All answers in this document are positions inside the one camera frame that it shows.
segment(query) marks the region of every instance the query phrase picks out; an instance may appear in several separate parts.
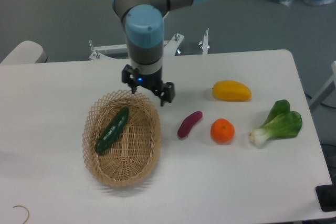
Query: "metal bracket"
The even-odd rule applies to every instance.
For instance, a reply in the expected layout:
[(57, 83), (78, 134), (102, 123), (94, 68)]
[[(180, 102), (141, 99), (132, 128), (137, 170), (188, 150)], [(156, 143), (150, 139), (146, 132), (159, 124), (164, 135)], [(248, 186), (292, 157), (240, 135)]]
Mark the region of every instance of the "metal bracket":
[(209, 45), (209, 28), (205, 30), (205, 34), (203, 37), (203, 50), (202, 50), (203, 55), (208, 54), (208, 45)]
[(336, 61), (331, 65), (333, 75), (325, 82), (322, 88), (312, 97), (308, 106), (311, 112), (313, 112), (321, 102), (327, 98), (328, 95), (335, 89), (336, 85)]
[[(181, 34), (175, 34), (173, 38), (168, 41), (163, 42), (163, 55), (164, 56), (175, 56), (176, 51), (183, 41), (184, 36)], [(108, 57), (106, 55), (116, 55), (116, 54), (125, 54), (127, 53), (127, 45), (112, 45), (112, 46), (101, 46), (95, 47), (92, 40), (89, 41), (91, 48), (91, 55), (89, 56), (90, 60), (107, 60), (115, 59), (113, 57)]]

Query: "cucumber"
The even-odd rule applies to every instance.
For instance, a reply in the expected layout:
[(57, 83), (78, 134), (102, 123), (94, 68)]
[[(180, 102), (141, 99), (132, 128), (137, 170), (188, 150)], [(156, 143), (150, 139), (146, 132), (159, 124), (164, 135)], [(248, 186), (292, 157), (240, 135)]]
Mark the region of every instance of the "cucumber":
[(112, 144), (118, 139), (119, 135), (123, 131), (125, 124), (127, 123), (129, 115), (129, 108), (123, 107), (121, 108), (100, 137), (97, 140), (95, 145), (95, 151), (97, 154), (102, 154), (108, 148), (112, 146)]

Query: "wire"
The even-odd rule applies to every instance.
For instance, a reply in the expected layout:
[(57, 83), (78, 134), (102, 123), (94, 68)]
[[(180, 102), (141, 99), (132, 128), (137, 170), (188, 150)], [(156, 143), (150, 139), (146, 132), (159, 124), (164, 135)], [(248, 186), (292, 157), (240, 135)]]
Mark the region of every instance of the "wire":
[(14, 206), (13, 208), (16, 208), (16, 207), (22, 207), (22, 208), (24, 208), (24, 209), (27, 211), (27, 213), (28, 213), (28, 217), (27, 217), (27, 219), (25, 220), (25, 222), (23, 222), (23, 224), (25, 224), (25, 223), (27, 222), (27, 220), (29, 219), (29, 216), (30, 216), (30, 214), (29, 214), (29, 210), (28, 210), (25, 206), (21, 206), (21, 205)]
[(333, 144), (321, 144), (321, 146), (332, 146), (332, 147), (336, 147), (336, 145), (333, 145)]
[[(311, 95), (308, 95), (308, 94), (305, 93), (305, 92), (304, 92), (304, 94), (306, 95), (306, 97), (308, 97), (308, 99), (311, 99), (311, 98), (312, 98)], [(326, 108), (330, 108), (330, 109), (336, 110), (336, 107), (334, 107), (334, 106), (330, 106), (330, 105), (327, 105), (327, 104), (325, 104), (325, 103), (321, 103), (321, 105), (322, 105), (323, 107), (326, 107)]]

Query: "woven basket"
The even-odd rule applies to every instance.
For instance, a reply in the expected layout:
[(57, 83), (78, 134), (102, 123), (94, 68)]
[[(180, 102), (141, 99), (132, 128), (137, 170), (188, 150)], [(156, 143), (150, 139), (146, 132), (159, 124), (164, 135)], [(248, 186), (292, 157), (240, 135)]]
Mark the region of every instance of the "woven basket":
[[(118, 140), (102, 155), (94, 150), (98, 137), (124, 106), (129, 118)], [(155, 166), (161, 144), (160, 120), (153, 103), (130, 91), (105, 95), (89, 112), (83, 133), (86, 168), (109, 186), (129, 186), (142, 180)]]

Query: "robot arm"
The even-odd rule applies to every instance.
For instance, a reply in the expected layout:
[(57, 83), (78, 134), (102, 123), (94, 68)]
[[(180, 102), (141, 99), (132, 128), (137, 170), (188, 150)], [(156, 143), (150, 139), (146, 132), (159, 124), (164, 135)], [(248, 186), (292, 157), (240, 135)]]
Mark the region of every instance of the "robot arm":
[(162, 81), (163, 16), (170, 10), (205, 0), (112, 0), (126, 37), (131, 66), (122, 70), (122, 82), (136, 92), (137, 86), (151, 90), (164, 102), (172, 102), (174, 84)]

